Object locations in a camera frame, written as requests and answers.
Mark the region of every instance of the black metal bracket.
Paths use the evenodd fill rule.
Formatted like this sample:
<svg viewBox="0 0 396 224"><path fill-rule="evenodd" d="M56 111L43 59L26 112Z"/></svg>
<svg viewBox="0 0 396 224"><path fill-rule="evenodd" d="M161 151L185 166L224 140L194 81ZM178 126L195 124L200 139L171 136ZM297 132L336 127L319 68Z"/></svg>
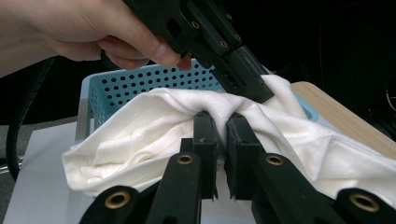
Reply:
<svg viewBox="0 0 396 224"><path fill-rule="evenodd" d="M212 71L228 93L265 102L274 96L262 80L268 72L232 27L220 0L124 0L155 35Z"/></svg>
<svg viewBox="0 0 396 224"><path fill-rule="evenodd" d="M256 223L386 224L396 220L396 210L366 190L342 189L335 200L316 191L288 158L265 152L242 115L232 115L227 127L231 196L252 201Z"/></svg>

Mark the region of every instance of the human hand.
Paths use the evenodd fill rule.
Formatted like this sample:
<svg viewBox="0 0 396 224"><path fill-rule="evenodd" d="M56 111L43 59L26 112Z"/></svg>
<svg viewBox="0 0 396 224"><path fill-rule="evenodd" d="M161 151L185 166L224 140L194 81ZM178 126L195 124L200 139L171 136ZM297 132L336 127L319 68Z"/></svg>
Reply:
<svg viewBox="0 0 396 224"><path fill-rule="evenodd" d="M125 69L136 69L149 60L181 69L191 64L191 57L180 60L121 0L15 1L50 48L70 60L99 60L103 49Z"/></svg>

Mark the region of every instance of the white cloth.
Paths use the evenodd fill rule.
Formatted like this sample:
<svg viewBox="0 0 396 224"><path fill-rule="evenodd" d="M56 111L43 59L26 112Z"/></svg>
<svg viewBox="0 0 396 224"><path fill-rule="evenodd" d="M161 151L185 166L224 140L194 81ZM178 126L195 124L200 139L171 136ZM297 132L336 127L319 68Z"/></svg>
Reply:
<svg viewBox="0 0 396 224"><path fill-rule="evenodd" d="M267 152L289 158L320 192L371 191L396 204L396 160L309 120L290 83L262 76L275 94L264 104L224 92L154 89L141 93L87 139L63 154L71 189L95 196L116 185L143 190L160 180L180 139L192 137L192 118L207 111L222 144L233 112L244 115Z"/></svg>

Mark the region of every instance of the brass insert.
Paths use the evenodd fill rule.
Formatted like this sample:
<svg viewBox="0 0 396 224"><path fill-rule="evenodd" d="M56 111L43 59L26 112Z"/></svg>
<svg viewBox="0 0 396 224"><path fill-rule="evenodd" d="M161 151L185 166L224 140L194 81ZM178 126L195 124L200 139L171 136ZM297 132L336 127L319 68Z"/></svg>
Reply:
<svg viewBox="0 0 396 224"><path fill-rule="evenodd" d="M220 44L224 47L224 48L227 48L227 43L224 41L224 40L221 40L220 41Z"/></svg>
<svg viewBox="0 0 396 224"><path fill-rule="evenodd" d="M265 158L265 160L268 163L273 164L273 165L282 165L283 164L283 159L278 156L275 156L275 155L267 156Z"/></svg>
<svg viewBox="0 0 396 224"><path fill-rule="evenodd" d="M192 23L191 23L191 25L195 28L195 29L199 29L199 24L198 24L198 22L196 22L196 21L193 21Z"/></svg>
<svg viewBox="0 0 396 224"><path fill-rule="evenodd" d="M112 193L106 198L105 206L111 209L117 209L123 207L129 202L131 195L127 191L118 191Z"/></svg>
<svg viewBox="0 0 396 224"><path fill-rule="evenodd" d="M349 200L353 204L367 212L377 212L379 210L378 203L367 195L353 193L349 195Z"/></svg>
<svg viewBox="0 0 396 224"><path fill-rule="evenodd" d="M192 157L191 155L180 155L176 158L176 160L182 165L187 165L194 161L194 157Z"/></svg>

